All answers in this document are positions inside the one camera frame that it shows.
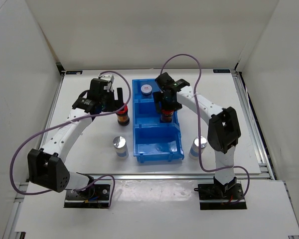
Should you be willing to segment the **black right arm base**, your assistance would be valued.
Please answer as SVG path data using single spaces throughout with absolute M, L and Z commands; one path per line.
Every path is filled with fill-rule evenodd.
M 194 188 L 198 193 L 200 210 L 246 210 L 246 201 L 243 198 L 243 188 L 237 183 L 225 194 L 222 194 L 214 184 L 198 184 Z

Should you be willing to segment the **red-lid chili sauce jar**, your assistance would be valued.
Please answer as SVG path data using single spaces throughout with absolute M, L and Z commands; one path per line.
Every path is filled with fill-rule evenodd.
M 121 126 L 127 126 L 130 122 L 130 118 L 128 115 L 128 106 L 125 106 L 122 110 L 116 113 L 118 124 Z

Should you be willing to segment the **white-lid dark sauce jar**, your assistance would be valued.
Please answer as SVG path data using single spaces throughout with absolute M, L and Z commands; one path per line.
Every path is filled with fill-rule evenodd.
M 141 86 L 141 94 L 143 97 L 150 97 L 152 94 L 152 87 L 149 84 L 144 84 Z

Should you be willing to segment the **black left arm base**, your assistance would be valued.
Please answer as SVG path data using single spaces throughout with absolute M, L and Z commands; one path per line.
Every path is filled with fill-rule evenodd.
M 83 192 L 67 191 L 64 199 L 64 208 L 72 209 L 107 209 L 110 203 L 112 182 L 98 181 L 91 189 Z

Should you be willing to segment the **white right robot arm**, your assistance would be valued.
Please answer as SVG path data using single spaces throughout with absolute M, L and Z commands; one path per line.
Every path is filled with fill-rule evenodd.
M 206 122 L 207 141 L 215 152 L 214 194 L 225 199 L 237 183 L 234 172 L 234 153 L 241 136 L 236 110 L 221 107 L 191 87 L 189 83 L 158 84 L 159 91 L 153 93 L 158 113 L 177 111 L 188 107 L 198 116 L 198 122 Z

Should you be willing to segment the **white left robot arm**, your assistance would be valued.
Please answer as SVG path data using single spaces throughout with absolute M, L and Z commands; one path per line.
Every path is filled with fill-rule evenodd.
M 112 74 L 92 79 L 90 88 L 73 103 L 66 124 L 58 127 L 55 135 L 40 149 L 28 153 L 30 182 L 55 192 L 73 190 L 83 199 L 93 197 L 92 177 L 70 172 L 65 161 L 72 146 L 96 116 L 115 113 L 123 107 L 123 90 L 114 90 L 113 83 Z

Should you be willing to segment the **blue-label white seasoning bottle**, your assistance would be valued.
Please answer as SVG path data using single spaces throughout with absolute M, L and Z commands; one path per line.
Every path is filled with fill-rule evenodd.
M 113 147 L 117 157 L 126 159 L 129 156 L 126 139 L 122 136 L 117 136 L 113 139 Z

